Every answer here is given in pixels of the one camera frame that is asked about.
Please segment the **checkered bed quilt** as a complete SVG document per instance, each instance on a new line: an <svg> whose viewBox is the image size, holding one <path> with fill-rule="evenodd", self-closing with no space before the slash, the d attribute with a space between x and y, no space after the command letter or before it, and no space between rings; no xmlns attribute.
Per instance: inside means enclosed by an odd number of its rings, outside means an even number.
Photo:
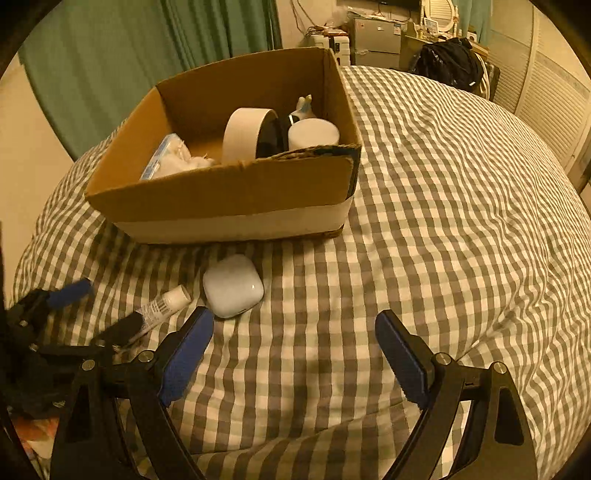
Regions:
<svg viewBox="0 0 591 480"><path fill-rule="evenodd" d="M507 365L538 475L553 477L590 422L590 218L552 150L479 97L394 70L342 72L363 138L334 238L148 246L94 211L86 152L37 220L12 296L86 277L94 294L48 322L83 345L205 269L252 259L263 301L218 322L170 415L211 479L379 479L418 410L374 335L390 309L434 351Z"/></svg>

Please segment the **beige tape roll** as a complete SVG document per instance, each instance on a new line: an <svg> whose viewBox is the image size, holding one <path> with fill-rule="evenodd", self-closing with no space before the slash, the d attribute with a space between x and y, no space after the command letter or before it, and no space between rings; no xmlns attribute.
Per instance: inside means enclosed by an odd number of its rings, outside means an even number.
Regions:
<svg viewBox="0 0 591 480"><path fill-rule="evenodd" d="M256 139L263 119L277 117L273 109L238 108L226 123L223 139L221 164L233 165L256 160Z"/></svg>

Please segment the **cardboard box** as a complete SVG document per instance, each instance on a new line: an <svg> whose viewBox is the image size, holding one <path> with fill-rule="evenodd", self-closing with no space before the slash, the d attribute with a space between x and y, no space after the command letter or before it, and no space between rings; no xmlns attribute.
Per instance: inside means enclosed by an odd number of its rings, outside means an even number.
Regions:
<svg viewBox="0 0 591 480"><path fill-rule="evenodd" d="M282 126L300 96L339 129L337 145L221 164L222 137L241 107L273 109ZM175 133L191 157L218 164L140 181ZM293 48L237 56L152 87L114 134L86 188L89 204L133 240L195 244L338 231L358 183L362 140L335 55Z"/></svg>

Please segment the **silver mini fridge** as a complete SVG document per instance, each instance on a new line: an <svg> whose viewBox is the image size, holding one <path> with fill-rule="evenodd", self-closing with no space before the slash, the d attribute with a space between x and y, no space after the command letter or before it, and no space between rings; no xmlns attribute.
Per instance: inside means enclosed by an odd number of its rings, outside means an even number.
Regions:
<svg viewBox="0 0 591 480"><path fill-rule="evenodd" d="M401 61L402 29L396 23L355 18L349 23L352 63L398 69Z"/></svg>

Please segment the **large green curtain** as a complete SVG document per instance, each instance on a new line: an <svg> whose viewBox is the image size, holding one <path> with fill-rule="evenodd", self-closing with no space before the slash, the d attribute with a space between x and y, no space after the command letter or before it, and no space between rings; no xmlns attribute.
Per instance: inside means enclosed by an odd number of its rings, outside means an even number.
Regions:
<svg viewBox="0 0 591 480"><path fill-rule="evenodd" d="M273 1L62 1L19 59L53 132L78 159L158 82L280 45Z"/></svg>

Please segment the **white unicorn figurine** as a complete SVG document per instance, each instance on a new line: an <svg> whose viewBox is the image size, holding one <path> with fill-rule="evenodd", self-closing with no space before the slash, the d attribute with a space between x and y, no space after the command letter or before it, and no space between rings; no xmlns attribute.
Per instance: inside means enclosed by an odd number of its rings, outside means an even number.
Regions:
<svg viewBox="0 0 591 480"><path fill-rule="evenodd" d="M294 123L300 122L301 120L315 118L314 110L311 107L312 103L312 95L308 94L307 96L300 96L297 99L297 106L293 112L288 115L288 121L290 121L290 125L294 125Z"/></svg>

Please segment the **white cream tube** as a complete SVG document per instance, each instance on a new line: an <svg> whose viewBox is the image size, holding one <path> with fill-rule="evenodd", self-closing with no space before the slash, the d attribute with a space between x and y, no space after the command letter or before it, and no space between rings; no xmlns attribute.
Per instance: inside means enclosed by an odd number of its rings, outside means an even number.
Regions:
<svg viewBox="0 0 591 480"><path fill-rule="evenodd" d="M128 344L131 345L155 327L167 322L171 316L187 307L190 302L191 297L188 291L184 286L179 285L135 310L134 314L140 319L140 323L133 329L133 335L128 340Z"/></svg>

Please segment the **white cylinder bottle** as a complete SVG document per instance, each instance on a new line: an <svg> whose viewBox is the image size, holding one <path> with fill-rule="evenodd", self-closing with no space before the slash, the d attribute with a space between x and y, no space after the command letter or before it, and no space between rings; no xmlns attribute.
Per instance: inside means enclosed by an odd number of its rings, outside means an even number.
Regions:
<svg viewBox="0 0 591 480"><path fill-rule="evenodd" d="M287 131L287 143L290 150L337 145L339 143L339 129L328 120L307 118L290 126Z"/></svg>

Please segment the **blue tissue pack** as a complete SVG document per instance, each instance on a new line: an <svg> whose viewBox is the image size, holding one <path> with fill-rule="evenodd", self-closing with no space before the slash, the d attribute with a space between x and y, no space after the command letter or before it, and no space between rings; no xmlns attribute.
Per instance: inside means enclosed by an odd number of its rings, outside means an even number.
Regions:
<svg viewBox="0 0 591 480"><path fill-rule="evenodd" d="M139 180L151 180L156 163L166 154L175 154L185 160L191 157L190 152L184 142L175 133L168 134L163 138L156 151L153 153L142 174L140 175Z"/></svg>

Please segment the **small green curtain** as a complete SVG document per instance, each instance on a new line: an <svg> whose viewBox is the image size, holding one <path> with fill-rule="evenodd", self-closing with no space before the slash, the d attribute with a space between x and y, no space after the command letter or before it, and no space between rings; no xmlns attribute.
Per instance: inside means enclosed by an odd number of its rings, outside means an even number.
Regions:
<svg viewBox="0 0 591 480"><path fill-rule="evenodd" d="M459 28L465 37L469 32L477 34L478 43L488 46L491 35L491 0L455 0L459 9Z"/></svg>

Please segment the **white louvered wardrobe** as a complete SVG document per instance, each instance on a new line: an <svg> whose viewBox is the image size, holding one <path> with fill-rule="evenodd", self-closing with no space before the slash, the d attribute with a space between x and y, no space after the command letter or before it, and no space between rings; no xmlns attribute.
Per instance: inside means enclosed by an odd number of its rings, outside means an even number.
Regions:
<svg viewBox="0 0 591 480"><path fill-rule="evenodd" d="M558 28L529 1L494 1L489 60L494 101L529 125L570 170L590 133L590 78Z"/></svg>

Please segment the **white suitcase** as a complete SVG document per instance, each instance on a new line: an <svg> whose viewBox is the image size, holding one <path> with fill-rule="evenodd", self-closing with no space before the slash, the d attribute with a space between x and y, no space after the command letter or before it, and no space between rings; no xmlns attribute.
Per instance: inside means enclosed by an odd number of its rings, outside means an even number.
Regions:
<svg viewBox="0 0 591 480"><path fill-rule="evenodd" d="M327 36L324 34L311 34L308 36L308 45L331 49L335 54L337 63L341 66L351 66L351 43L348 36Z"/></svg>

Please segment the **white plush toy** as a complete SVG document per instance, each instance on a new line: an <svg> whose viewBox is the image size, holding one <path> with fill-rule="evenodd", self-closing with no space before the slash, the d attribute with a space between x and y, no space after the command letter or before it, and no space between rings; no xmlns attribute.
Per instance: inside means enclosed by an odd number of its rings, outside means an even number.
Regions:
<svg viewBox="0 0 591 480"><path fill-rule="evenodd" d="M218 164L211 157L189 157L187 160L175 154L164 155L157 163L151 180L192 170L211 168Z"/></svg>

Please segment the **oval vanity mirror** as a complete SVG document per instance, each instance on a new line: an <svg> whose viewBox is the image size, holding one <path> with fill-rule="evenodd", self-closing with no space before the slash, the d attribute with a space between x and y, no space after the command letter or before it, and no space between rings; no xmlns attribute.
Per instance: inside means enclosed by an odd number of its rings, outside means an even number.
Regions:
<svg viewBox="0 0 591 480"><path fill-rule="evenodd" d="M422 21L430 34L454 33L459 21L459 9L452 0L424 0Z"/></svg>

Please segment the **chair with black clothes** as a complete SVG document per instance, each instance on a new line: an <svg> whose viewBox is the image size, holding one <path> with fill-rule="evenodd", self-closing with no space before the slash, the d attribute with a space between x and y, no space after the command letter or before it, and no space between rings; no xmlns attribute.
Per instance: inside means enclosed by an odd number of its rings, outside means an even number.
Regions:
<svg viewBox="0 0 591 480"><path fill-rule="evenodd" d="M425 44L410 72L493 101L500 70L486 61L467 38Z"/></svg>

